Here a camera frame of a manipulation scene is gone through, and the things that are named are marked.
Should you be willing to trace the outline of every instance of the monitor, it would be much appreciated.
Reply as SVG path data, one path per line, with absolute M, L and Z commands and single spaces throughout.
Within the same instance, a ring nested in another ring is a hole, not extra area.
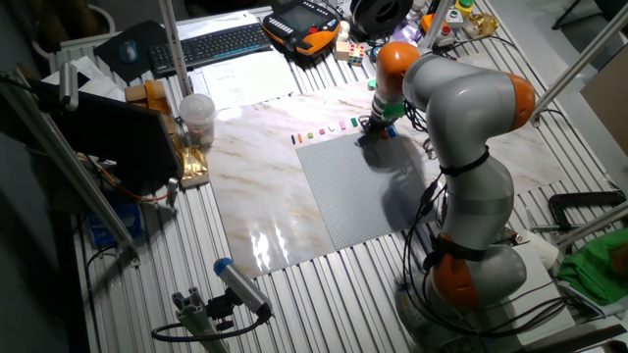
M 31 87 L 59 99 L 59 87 L 29 81 Z M 53 121 L 76 152 L 117 163 L 116 177 L 140 183 L 181 178 L 183 167 L 160 113 L 79 92 L 73 112 L 53 113 Z

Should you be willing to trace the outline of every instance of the desk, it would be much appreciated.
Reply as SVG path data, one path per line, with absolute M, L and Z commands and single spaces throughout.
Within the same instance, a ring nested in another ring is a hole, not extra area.
M 475 3 L 475 12 L 496 15 L 486 0 Z M 268 14 L 269 9 L 254 13 L 261 17 Z M 507 24 L 501 23 L 496 35 L 514 41 Z M 105 37 L 99 37 L 64 44 L 63 50 L 51 61 L 51 68 L 56 71 L 62 62 L 88 55 L 103 73 L 110 75 L 107 66 L 93 56 L 93 47 L 104 40 Z M 517 51 L 501 43 L 486 40 L 468 43 L 458 48 L 455 55 L 479 53 L 488 53 L 499 69 L 528 78 L 537 96 L 546 90 L 547 85 Z M 364 68 L 349 68 L 336 63 L 329 55 L 312 60 L 305 69 L 289 64 L 299 93 L 357 82 L 373 77 L 375 72 L 369 63 Z M 145 79 L 152 79 L 152 74 L 146 73 L 131 84 L 140 84 Z M 121 88 L 126 86 L 115 75 L 113 80 Z M 176 110 L 181 101 L 177 81 L 173 78 L 163 81 L 170 88 L 169 99 Z M 557 105 L 550 107 L 560 110 Z M 519 194 L 507 225 L 515 230 L 530 226 L 526 208 L 530 209 L 536 223 L 549 223 L 551 217 L 546 205 L 555 193 L 609 190 L 603 181 L 603 166 L 568 119 L 544 114 L 536 133 L 548 145 L 567 178 Z M 197 286 L 208 299 L 221 295 L 225 289 L 211 271 L 216 259 L 231 256 L 212 184 L 182 190 L 174 216 L 165 202 L 142 207 L 147 235 L 137 242 L 142 262 L 138 269 L 128 264 L 117 265 L 113 257 L 105 256 L 94 261 L 86 273 L 84 262 L 96 248 L 89 242 L 85 229 L 75 235 L 91 350 L 201 352 L 198 344 L 170 345 L 154 341 L 150 330 L 176 321 L 172 293 Z M 605 210 L 607 208 L 597 207 L 570 210 L 567 216 L 572 223 L 585 223 Z M 419 258 L 425 254 L 424 238 L 432 231 L 437 231 L 434 225 L 420 229 L 423 238 L 415 245 Z M 590 238 L 601 234 L 596 232 Z M 276 318 L 268 326 L 228 339 L 231 349 L 264 353 L 411 351 L 414 343 L 398 320 L 393 301 L 394 278 L 399 277 L 401 271 L 400 237 L 399 233 L 389 234 L 257 277 L 254 281 L 272 301 Z M 93 295 L 87 292 L 88 280 Z M 235 311 L 237 328 L 249 326 L 252 320 L 245 309 Z

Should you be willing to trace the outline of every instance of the small colored block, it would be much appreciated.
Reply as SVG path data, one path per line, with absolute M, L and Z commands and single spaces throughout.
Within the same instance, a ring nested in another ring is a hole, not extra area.
M 391 138 L 395 138 L 396 137 L 396 130 L 394 129 L 394 126 L 389 126 L 389 136 Z

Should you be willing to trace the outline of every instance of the clear plastic cup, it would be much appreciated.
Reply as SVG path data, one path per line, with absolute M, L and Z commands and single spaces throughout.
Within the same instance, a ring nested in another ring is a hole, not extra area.
M 179 106 L 181 119 L 187 126 L 193 143 L 207 147 L 214 142 L 214 122 L 216 106 L 203 94 L 190 94 Z

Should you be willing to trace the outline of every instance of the keyboard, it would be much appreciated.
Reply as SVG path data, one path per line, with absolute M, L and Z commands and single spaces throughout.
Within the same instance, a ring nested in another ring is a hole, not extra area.
M 271 41 L 261 24 L 242 25 L 181 41 L 183 58 L 188 69 L 218 63 L 242 55 L 270 50 Z M 175 71 L 169 44 L 148 50 L 153 74 L 166 75 Z

